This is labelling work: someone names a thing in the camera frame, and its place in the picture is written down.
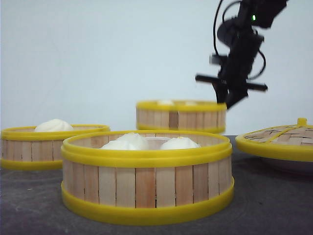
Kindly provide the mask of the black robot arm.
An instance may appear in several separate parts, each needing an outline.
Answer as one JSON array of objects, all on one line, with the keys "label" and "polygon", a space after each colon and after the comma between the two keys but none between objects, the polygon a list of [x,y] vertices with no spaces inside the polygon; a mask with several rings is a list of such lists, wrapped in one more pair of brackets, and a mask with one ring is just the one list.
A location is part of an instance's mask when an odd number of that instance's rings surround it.
[{"label": "black robot arm", "polygon": [[255,26],[271,28],[274,18],[287,6],[285,0],[235,0],[229,7],[239,4],[237,16],[222,19],[219,27],[213,26],[213,40],[219,40],[229,47],[228,55],[215,51],[209,58],[209,63],[220,66],[217,77],[197,74],[196,81],[211,83],[217,102],[227,108],[248,96],[248,90],[265,92],[265,84],[251,83],[259,77],[264,69],[250,77],[255,57],[260,54],[263,35],[254,29]]}]

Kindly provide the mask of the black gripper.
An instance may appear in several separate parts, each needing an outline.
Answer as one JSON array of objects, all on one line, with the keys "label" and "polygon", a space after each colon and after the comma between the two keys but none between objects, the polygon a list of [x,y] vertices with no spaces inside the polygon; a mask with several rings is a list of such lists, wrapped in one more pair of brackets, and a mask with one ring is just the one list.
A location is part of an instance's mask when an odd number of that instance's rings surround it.
[{"label": "black gripper", "polygon": [[222,60],[218,77],[197,74],[196,81],[211,83],[218,103],[225,103],[229,110],[247,96],[249,89],[266,91],[264,84],[248,83],[254,59],[259,52],[264,37],[254,32],[242,33],[230,46],[228,56]]}]

